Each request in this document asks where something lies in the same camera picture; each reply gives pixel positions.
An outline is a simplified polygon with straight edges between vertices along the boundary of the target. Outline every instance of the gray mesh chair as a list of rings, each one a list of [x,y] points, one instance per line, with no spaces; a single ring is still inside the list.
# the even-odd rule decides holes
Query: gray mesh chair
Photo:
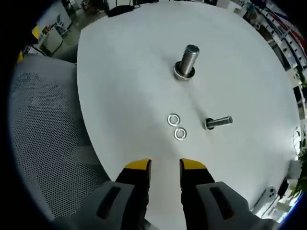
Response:
[[[108,180],[87,135],[76,65],[27,55],[14,71],[9,126],[24,184],[49,220],[74,214]]]

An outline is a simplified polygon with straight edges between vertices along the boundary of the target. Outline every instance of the metal bolt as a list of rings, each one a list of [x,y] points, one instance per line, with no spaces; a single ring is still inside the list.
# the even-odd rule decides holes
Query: metal bolt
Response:
[[[188,80],[195,74],[194,64],[200,53],[200,49],[195,45],[187,45],[182,59],[174,66],[174,75],[180,80]]]
[[[214,127],[227,126],[227,125],[232,124],[232,122],[233,122],[233,119],[231,116],[226,116],[226,117],[219,118],[216,120],[213,120],[212,118],[207,118],[204,122],[204,127],[206,129],[212,130],[214,129]]]

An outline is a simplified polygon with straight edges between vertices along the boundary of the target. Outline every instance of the metal washer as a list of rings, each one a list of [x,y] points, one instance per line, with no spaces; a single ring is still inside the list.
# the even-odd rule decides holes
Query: metal washer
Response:
[[[182,137],[178,137],[178,132],[182,131],[183,132],[183,136]],[[187,137],[187,131],[184,128],[176,128],[174,131],[174,137],[177,140],[184,140],[184,138]]]
[[[175,117],[177,119],[177,121],[175,123],[172,123],[172,121],[171,121],[171,119],[173,117]],[[176,127],[180,123],[180,117],[177,114],[170,114],[170,115],[168,115],[167,122],[170,126]]]

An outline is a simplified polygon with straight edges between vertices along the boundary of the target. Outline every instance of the floor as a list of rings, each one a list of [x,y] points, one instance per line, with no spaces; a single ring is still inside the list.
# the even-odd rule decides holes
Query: floor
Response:
[[[86,15],[82,9],[79,9],[76,12],[76,15],[71,17],[72,25],[69,28],[70,31],[63,38],[63,43],[52,56],[54,58],[62,59],[69,50],[77,50],[81,30],[104,16],[106,16],[104,12],[94,15]]]

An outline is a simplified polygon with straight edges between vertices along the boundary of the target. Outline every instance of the white round table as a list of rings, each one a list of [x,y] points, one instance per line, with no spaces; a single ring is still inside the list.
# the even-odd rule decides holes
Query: white round table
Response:
[[[200,55],[189,81],[172,68],[188,44]],[[144,4],[82,30],[77,81],[83,118],[97,156],[115,180],[131,161],[152,159],[146,218],[186,229],[179,159],[202,162],[253,206],[279,188],[295,154],[299,126],[290,81],[260,34],[234,13],[195,2]],[[187,131],[174,138],[167,123]],[[233,124],[205,130],[208,118]]]

